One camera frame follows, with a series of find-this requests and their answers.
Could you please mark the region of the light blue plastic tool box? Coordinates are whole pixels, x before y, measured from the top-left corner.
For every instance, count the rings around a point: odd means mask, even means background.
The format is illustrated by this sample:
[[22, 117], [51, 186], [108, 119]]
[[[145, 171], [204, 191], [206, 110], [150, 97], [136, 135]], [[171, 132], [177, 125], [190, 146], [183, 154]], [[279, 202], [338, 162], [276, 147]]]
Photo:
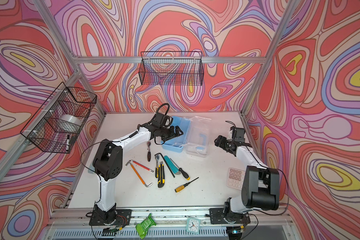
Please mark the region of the light blue plastic tool box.
[[184, 118], [173, 116], [171, 127], [178, 126], [183, 135], [166, 141], [164, 150], [205, 158], [208, 155], [211, 119], [195, 116]]

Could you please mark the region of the screwdriver black orange handle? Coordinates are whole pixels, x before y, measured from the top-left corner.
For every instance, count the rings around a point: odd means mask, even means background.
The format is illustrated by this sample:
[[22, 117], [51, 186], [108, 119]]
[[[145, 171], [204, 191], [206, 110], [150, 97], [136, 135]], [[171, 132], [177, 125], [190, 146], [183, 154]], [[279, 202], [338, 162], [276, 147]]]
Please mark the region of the screwdriver black orange handle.
[[172, 159], [171, 159], [171, 161], [178, 168], [178, 171], [183, 175], [183, 177], [189, 181], [190, 176], [188, 175], [188, 173], [186, 173], [182, 168], [180, 168]]

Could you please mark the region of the small yellow handle screwdriver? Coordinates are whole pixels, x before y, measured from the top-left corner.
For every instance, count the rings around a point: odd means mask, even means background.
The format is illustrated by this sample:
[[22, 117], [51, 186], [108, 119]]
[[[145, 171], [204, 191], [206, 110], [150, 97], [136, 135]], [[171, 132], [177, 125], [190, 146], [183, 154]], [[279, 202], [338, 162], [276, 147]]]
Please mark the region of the small yellow handle screwdriver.
[[185, 183], [185, 184], [177, 187], [177, 188], [175, 189], [175, 192], [178, 193], [178, 192], [182, 191], [182, 190], [185, 189], [189, 184], [191, 184], [192, 182], [194, 182], [194, 181], [197, 180], [198, 178], [199, 178], [199, 177], [197, 177], [196, 179], [194, 179], [194, 180], [192, 180], [192, 181], [190, 181], [190, 182], [188, 182], [188, 183]]

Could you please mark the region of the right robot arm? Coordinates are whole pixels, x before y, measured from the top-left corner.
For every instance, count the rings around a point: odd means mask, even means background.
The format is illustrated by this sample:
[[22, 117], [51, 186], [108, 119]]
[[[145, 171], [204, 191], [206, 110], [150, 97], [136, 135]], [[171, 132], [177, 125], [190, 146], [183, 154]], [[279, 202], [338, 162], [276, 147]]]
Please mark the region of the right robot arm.
[[245, 142], [244, 128], [231, 126], [232, 136], [219, 135], [215, 146], [234, 155], [246, 167], [239, 196], [226, 201], [227, 212], [244, 214], [250, 211], [276, 211], [280, 203], [280, 174], [256, 156], [252, 145]]

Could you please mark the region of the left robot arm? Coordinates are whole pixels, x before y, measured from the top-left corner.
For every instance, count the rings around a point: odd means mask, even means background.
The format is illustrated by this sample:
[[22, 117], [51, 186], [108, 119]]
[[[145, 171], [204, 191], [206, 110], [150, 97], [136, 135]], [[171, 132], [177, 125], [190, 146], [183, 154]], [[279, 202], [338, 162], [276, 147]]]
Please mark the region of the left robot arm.
[[98, 209], [108, 213], [115, 207], [116, 177], [123, 168], [123, 157], [138, 145], [160, 138], [162, 143], [184, 134], [179, 126], [173, 126], [173, 118], [157, 113], [153, 118], [132, 133], [116, 140], [104, 139], [93, 160], [95, 173], [100, 178], [100, 197], [95, 204]]

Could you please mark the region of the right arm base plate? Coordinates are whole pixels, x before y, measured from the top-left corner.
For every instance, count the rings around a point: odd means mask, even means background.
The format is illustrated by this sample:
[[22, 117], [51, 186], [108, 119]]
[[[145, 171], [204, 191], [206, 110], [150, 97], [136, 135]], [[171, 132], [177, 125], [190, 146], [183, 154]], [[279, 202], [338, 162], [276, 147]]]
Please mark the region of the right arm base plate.
[[222, 224], [241, 224], [248, 225], [251, 223], [251, 219], [248, 213], [238, 214], [230, 211], [226, 211], [223, 208], [210, 208], [209, 213], [206, 214], [207, 218], [210, 218], [210, 222], [213, 225], [222, 225]]

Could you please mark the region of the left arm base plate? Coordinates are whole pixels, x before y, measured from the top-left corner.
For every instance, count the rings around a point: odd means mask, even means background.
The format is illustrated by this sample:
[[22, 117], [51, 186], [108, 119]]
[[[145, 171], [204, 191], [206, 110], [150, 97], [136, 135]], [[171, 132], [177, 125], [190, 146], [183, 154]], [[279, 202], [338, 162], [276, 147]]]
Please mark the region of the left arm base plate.
[[131, 220], [131, 209], [109, 210], [95, 209], [90, 217], [90, 226], [127, 226]]

